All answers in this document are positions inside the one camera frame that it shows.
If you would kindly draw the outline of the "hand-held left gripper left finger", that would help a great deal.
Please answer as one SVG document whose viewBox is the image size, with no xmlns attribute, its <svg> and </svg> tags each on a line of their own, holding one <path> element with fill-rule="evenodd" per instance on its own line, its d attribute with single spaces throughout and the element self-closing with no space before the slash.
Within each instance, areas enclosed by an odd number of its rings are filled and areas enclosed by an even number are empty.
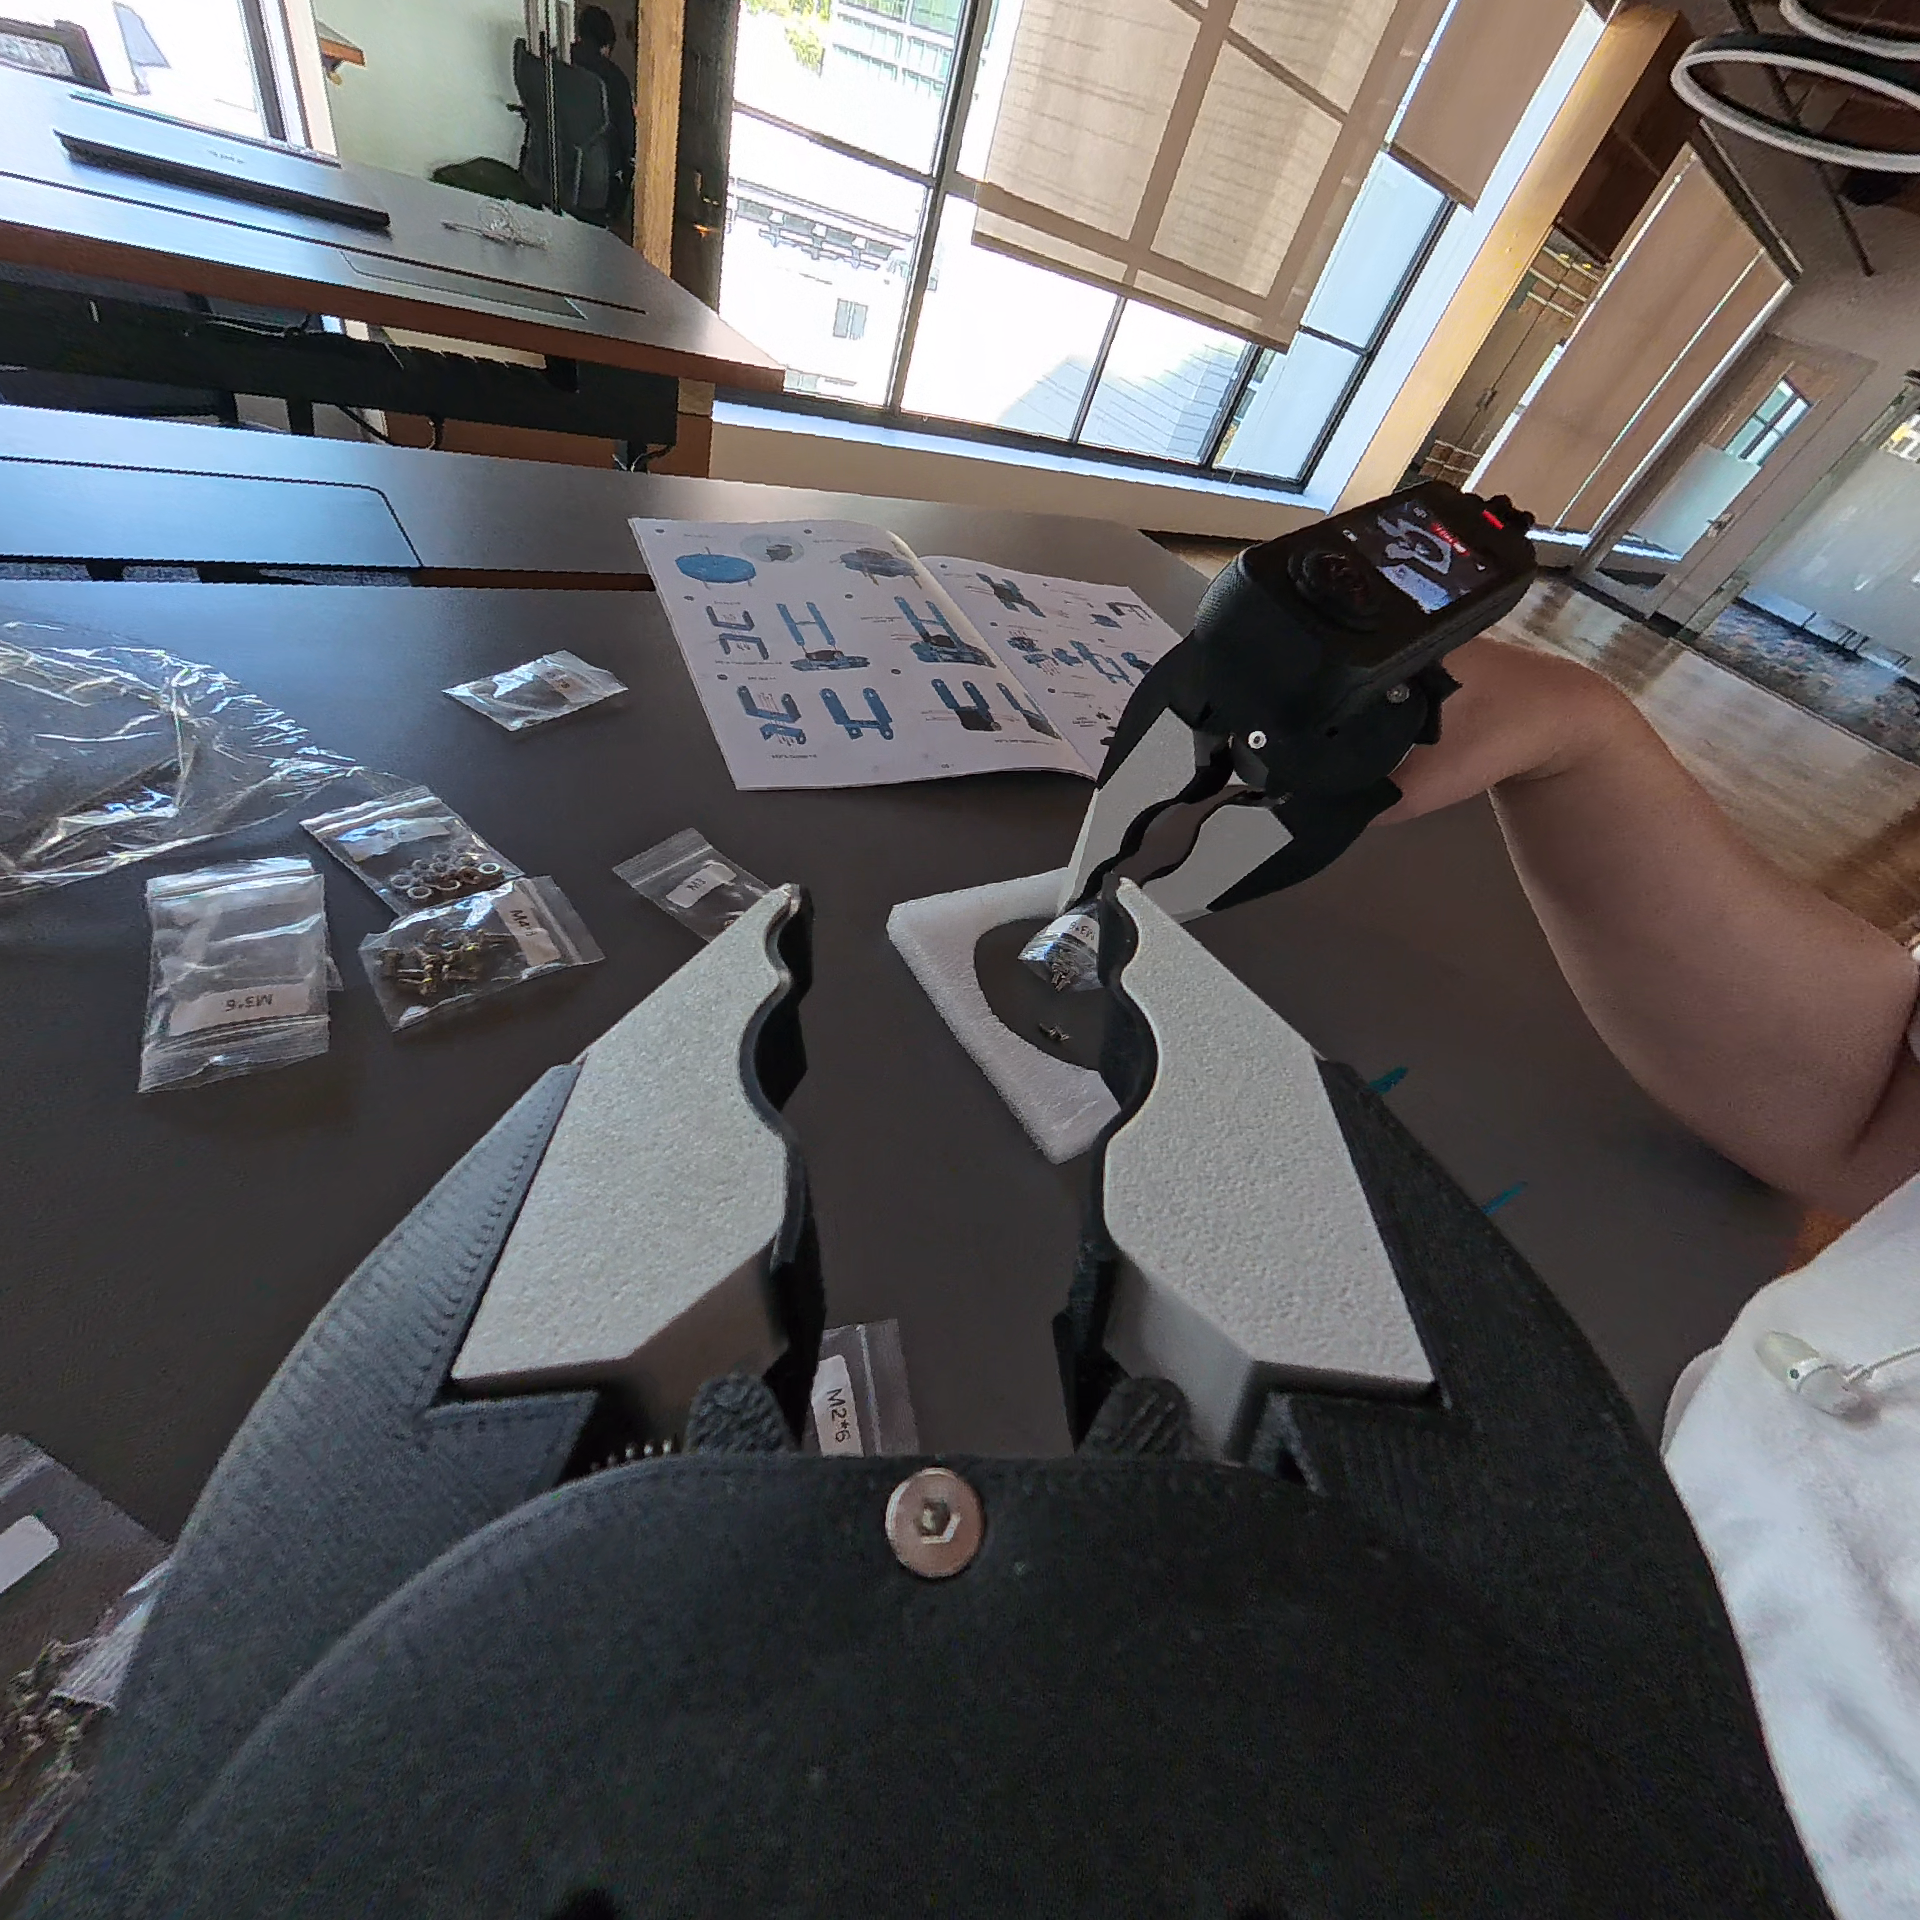
<svg viewBox="0 0 1920 1920">
<path fill-rule="evenodd" d="M 808 928 L 801 885 L 766 893 L 583 1049 L 456 1387 L 595 1384 L 663 1436 L 703 1382 L 746 1370 L 804 1431 L 823 1276 L 780 1106 L 807 1068 Z"/>
</svg>

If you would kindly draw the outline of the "small clear screw bag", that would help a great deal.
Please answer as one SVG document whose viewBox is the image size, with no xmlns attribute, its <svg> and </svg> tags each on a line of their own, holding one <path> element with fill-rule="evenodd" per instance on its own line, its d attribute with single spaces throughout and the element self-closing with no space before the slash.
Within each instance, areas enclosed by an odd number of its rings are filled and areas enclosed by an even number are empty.
<svg viewBox="0 0 1920 1920">
<path fill-rule="evenodd" d="M 1018 948 L 1018 967 L 1055 992 L 1100 990 L 1100 916 L 1092 906 L 1067 912 Z"/>
</svg>

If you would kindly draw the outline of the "white foam square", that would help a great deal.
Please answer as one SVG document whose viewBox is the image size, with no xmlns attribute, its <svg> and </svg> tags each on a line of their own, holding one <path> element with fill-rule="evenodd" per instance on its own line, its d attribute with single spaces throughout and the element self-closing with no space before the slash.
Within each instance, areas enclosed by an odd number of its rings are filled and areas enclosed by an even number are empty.
<svg viewBox="0 0 1920 1920">
<path fill-rule="evenodd" d="M 1047 921 L 1065 868 L 1018 876 L 979 887 L 897 901 L 887 937 L 922 983 L 947 1033 L 979 1065 L 992 1090 L 1047 1164 L 1087 1154 L 1113 1125 L 1116 1097 L 1092 1068 L 1047 1055 L 1018 1039 L 992 1009 L 975 976 L 975 943 L 1016 921 Z"/>
</svg>

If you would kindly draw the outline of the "person's right forearm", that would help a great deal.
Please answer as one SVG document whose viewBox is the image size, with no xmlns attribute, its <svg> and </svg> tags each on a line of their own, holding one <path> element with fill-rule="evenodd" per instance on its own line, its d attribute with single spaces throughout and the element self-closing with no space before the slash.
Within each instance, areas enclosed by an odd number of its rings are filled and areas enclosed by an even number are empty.
<svg viewBox="0 0 1920 1920">
<path fill-rule="evenodd" d="M 1918 963 L 1774 868 L 1604 677 L 1531 678 L 1493 785 L 1537 924 L 1616 1061 L 1699 1140 L 1800 1202 L 1864 1215 L 1918 1176 Z"/>
</svg>

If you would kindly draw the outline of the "dark desk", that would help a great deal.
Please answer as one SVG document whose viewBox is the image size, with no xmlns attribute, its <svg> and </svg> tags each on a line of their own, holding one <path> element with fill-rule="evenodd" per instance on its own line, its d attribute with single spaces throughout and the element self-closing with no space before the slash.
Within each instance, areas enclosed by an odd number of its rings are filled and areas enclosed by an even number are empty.
<svg viewBox="0 0 1920 1920">
<path fill-rule="evenodd" d="M 597 473 L 3 412 L 3 609 L 230 674 L 323 748 L 435 787 L 557 877 L 603 960 L 399 1039 L 355 963 L 376 898 L 325 855 L 345 979 L 323 1057 L 138 1094 L 146 868 L 3 912 L 3 1428 L 177 1536 L 230 1431 L 348 1271 L 553 1065 L 700 942 L 615 877 L 672 830 L 813 898 L 804 1140 L 828 1324 L 893 1316 L 925 1448 L 1065 1452 L 1051 1316 L 1085 1165 L 1047 1165 L 886 918 L 1051 868 L 1085 779 L 738 794 L 645 590 L 632 517 L 820 510 L 925 556 L 1132 588 L 1172 626 L 1197 576 L 1140 533 L 1018 510 Z M 568 650 L 628 692 L 524 732 L 443 695 Z"/>
</svg>

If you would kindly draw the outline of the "person's right hand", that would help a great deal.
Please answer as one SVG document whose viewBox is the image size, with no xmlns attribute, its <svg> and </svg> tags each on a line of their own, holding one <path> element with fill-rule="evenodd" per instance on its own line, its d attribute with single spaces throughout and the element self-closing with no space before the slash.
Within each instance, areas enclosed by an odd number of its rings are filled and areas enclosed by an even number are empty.
<svg viewBox="0 0 1920 1920">
<path fill-rule="evenodd" d="M 1566 732 L 1566 667 L 1494 636 L 1459 646 L 1446 662 L 1457 688 L 1439 713 L 1443 732 L 1398 764 L 1391 779 L 1402 799 L 1381 824 L 1409 824 L 1546 770 Z"/>
</svg>

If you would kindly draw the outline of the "small clear labelled bag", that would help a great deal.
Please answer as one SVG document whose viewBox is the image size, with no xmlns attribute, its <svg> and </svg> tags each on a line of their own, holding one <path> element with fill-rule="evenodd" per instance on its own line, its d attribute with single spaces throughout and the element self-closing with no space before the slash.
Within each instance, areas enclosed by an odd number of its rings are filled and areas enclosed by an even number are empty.
<svg viewBox="0 0 1920 1920">
<path fill-rule="evenodd" d="M 823 1331 L 808 1419 L 808 1443 L 823 1455 L 922 1452 L 897 1320 Z"/>
<path fill-rule="evenodd" d="M 724 933 L 766 895 L 762 877 L 713 849 L 700 830 L 679 830 L 609 871 L 700 942 Z"/>
</svg>

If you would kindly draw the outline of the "clear bag of screws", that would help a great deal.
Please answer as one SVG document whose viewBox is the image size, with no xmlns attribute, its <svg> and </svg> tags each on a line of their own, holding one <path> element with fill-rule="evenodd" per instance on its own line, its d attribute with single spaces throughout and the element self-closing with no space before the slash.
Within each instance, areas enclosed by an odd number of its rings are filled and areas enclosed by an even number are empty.
<svg viewBox="0 0 1920 1920">
<path fill-rule="evenodd" d="M 3 1686 L 3 1885 L 42 1855 L 80 1802 L 106 1716 L 172 1559 L 160 1559 L 79 1643 L 47 1643 Z"/>
<path fill-rule="evenodd" d="M 363 972 L 393 1033 L 469 1013 L 482 1000 L 603 960 L 546 876 L 399 918 L 358 943 Z"/>
</svg>

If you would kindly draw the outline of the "open instruction booklet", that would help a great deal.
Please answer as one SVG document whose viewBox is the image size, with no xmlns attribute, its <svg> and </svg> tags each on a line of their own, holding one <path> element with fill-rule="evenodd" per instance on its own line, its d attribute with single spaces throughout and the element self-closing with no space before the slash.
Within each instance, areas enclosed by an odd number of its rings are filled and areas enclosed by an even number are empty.
<svg viewBox="0 0 1920 1920">
<path fill-rule="evenodd" d="M 640 517 L 632 537 L 740 791 L 1091 779 L 1180 643 L 1132 588 L 925 562 L 873 524 Z"/>
</svg>

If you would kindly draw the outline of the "large window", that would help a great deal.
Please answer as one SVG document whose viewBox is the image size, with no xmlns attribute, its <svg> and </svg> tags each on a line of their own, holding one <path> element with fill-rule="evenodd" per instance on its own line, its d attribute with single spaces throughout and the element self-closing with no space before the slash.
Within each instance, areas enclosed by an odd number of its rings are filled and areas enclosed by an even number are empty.
<svg viewBox="0 0 1920 1920">
<path fill-rule="evenodd" d="M 807 403 L 1306 480 L 1453 212 L 1391 149 L 1419 67 L 1291 345 L 1271 350 L 975 245 L 1018 12 L 738 6 L 720 314 Z"/>
</svg>

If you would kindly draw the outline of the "small clear parts bag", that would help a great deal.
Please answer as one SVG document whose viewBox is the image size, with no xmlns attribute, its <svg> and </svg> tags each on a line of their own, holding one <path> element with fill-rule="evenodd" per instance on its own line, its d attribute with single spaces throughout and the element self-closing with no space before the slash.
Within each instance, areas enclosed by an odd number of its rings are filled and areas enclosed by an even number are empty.
<svg viewBox="0 0 1920 1920">
<path fill-rule="evenodd" d="M 589 661 L 556 650 L 512 671 L 446 685 L 443 695 L 504 732 L 524 732 L 624 695 L 628 685 Z"/>
</svg>

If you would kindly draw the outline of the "beige roller blind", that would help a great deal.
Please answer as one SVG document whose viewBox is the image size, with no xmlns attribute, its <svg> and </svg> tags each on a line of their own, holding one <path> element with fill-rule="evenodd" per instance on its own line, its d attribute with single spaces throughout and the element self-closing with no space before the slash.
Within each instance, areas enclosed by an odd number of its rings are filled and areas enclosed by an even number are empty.
<svg viewBox="0 0 1920 1920">
<path fill-rule="evenodd" d="M 1023 5 L 974 240 L 1291 345 L 1443 5 Z"/>
</svg>

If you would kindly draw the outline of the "large crumpled plastic bag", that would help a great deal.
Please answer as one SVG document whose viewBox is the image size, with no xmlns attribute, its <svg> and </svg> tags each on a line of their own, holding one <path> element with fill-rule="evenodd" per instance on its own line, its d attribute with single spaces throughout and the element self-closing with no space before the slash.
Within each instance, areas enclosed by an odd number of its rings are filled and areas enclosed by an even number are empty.
<svg viewBox="0 0 1920 1920">
<path fill-rule="evenodd" d="M 3 619 L 3 901 L 383 785 L 214 667 Z"/>
</svg>

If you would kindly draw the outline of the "black office chair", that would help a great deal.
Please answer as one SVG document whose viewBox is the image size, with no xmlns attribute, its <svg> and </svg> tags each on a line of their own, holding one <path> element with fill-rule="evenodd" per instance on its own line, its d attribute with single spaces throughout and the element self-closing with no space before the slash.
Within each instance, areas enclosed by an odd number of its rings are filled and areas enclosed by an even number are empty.
<svg viewBox="0 0 1920 1920">
<path fill-rule="evenodd" d="M 632 172 L 609 168 L 609 116 L 597 74 L 570 58 L 512 43 L 521 116 L 518 176 L 537 207 L 606 229 Z"/>
</svg>

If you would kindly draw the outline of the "black bar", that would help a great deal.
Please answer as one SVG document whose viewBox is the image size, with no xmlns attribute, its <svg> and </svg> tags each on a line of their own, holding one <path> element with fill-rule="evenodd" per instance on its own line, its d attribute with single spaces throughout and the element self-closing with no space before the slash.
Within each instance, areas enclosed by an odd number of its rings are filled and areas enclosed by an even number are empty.
<svg viewBox="0 0 1920 1920">
<path fill-rule="evenodd" d="M 251 207 L 270 207 L 277 212 L 301 212 L 301 217 L 323 219 L 323 222 L 345 225 L 345 229 L 368 229 L 368 232 L 393 229 L 393 217 L 383 207 L 358 199 L 351 188 L 345 188 L 339 183 L 303 183 L 303 180 L 291 180 L 291 176 L 279 180 L 270 168 L 265 169 L 253 159 L 213 157 L 213 153 L 204 153 L 204 157 L 198 157 L 198 153 L 187 153 L 187 157 L 154 153 L 143 148 L 130 148 L 116 137 L 89 137 L 80 131 L 58 131 L 58 139 L 76 163 L 86 163 L 93 169 L 172 183 L 184 188 L 221 197 L 228 204 L 251 204 Z"/>
</svg>

